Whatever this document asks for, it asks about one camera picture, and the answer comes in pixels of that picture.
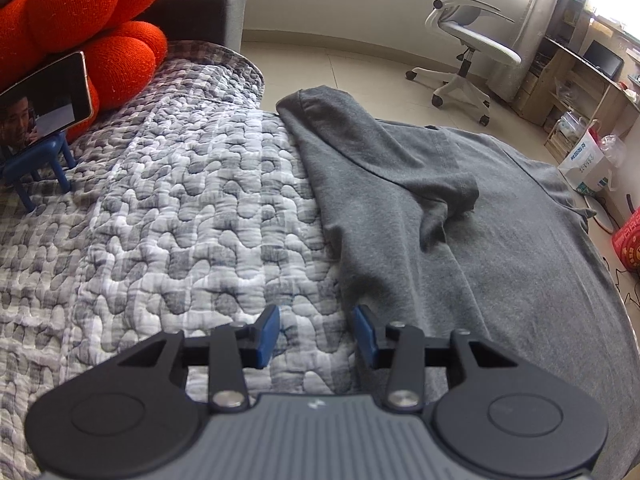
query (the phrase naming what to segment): white office chair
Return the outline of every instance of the white office chair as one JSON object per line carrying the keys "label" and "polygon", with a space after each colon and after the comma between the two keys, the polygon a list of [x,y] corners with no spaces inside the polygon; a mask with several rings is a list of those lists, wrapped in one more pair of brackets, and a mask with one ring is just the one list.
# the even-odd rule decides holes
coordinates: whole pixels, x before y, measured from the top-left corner
{"label": "white office chair", "polygon": [[416,75],[423,74],[427,77],[443,81],[445,85],[438,88],[433,93],[433,98],[431,99],[431,103],[436,108],[442,106],[443,96],[450,94],[455,89],[461,89],[472,104],[482,110],[482,117],[479,122],[483,126],[487,126],[487,124],[489,124],[489,104],[491,103],[489,96],[481,92],[466,79],[474,52],[479,50],[496,61],[512,66],[519,65],[521,60],[520,56],[513,50],[478,32],[465,28],[465,25],[470,25],[478,18],[482,10],[500,16],[513,23],[512,19],[500,14],[500,9],[481,2],[480,0],[435,0],[433,3],[433,12],[424,22],[424,26],[427,30],[434,29],[438,33],[446,32],[450,36],[458,38],[460,43],[466,46],[466,52],[458,56],[458,59],[462,61],[462,65],[457,74],[436,72],[434,70],[416,67],[406,73],[406,78],[413,80]]}

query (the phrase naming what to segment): stool leg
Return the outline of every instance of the stool leg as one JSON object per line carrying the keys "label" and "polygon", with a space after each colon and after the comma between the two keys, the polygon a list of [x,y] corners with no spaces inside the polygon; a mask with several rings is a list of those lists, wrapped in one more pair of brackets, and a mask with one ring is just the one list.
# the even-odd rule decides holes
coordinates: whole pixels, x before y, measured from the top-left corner
{"label": "stool leg", "polygon": [[27,212],[30,213],[31,211],[36,209],[36,206],[31,201],[31,198],[29,198],[29,195],[22,187],[21,182],[19,180],[16,180],[15,182],[12,182],[12,184],[14,185],[15,192],[20,197],[20,200],[22,200],[22,203],[24,204],[24,207],[27,210]]}
{"label": "stool leg", "polygon": [[71,184],[66,179],[65,170],[62,169],[60,163],[57,160],[52,160],[50,163],[51,169],[53,173],[56,175],[58,182],[60,183],[60,187],[62,188],[62,192],[66,193],[71,190]]}
{"label": "stool leg", "polygon": [[71,149],[69,149],[69,145],[66,143],[66,139],[62,140],[62,155],[65,156],[66,165],[70,170],[76,167],[76,160],[73,153],[71,153]]}

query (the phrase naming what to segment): gray and white quilt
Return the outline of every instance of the gray and white quilt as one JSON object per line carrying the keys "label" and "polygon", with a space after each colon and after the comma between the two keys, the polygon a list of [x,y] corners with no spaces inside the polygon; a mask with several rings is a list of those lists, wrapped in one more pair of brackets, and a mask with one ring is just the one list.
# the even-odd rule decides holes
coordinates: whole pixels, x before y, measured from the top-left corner
{"label": "gray and white quilt", "polygon": [[[203,335],[277,304],[280,340],[250,391],[354,389],[337,262],[297,149],[258,110],[263,87],[230,50],[173,43],[145,91],[72,146],[72,192],[30,184],[30,214],[0,192],[3,478],[38,473],[22,429],[35,399],[160,330]],[[204,370],[187,390],[204,396]]]}

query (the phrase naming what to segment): screw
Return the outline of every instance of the screw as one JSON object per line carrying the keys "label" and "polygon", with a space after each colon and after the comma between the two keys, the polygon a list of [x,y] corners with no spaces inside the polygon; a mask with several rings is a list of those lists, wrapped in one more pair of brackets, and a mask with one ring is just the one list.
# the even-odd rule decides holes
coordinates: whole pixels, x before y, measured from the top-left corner
{"label": "screw", "polygon": [[239,408],[244,402],[244,395],[235,390],[222,390],[211,399],[220,408]]}
{"label": "screw", "polygon": [[420,397],[411,390],[396,390],[389,394],[388,400],[397,408],[412,408],[418,405]]}

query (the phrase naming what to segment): blue phone stand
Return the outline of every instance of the blue phone stand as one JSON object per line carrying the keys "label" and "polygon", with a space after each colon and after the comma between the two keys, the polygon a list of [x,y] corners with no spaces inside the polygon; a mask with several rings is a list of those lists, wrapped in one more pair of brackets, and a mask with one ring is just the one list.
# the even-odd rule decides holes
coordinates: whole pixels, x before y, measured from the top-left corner
{"label": "blue phone stand", "polygon": [[71,169],[76,166],[76,160],[69,149],[69,145],[66,143],[66,131],[58,132],[46,139],[40,140],[17,155],[12,155],[6,148],[4,148],[2,152],[6,158],[4,168],[2,169],[2,176],[8,184],[14,186],[16,193],[28,212],[36,209],[36,206],[20,182],[20,178],[23,175],[31,173],[34,180],[40,180],[38,169],[49,164],[60,183],[62,192],[66,193],[71,190],[71,184],[69,184],[69,181],[66,179],[65,171],[62,169],[58,160],[58,155],[62,152],[68,168]]}

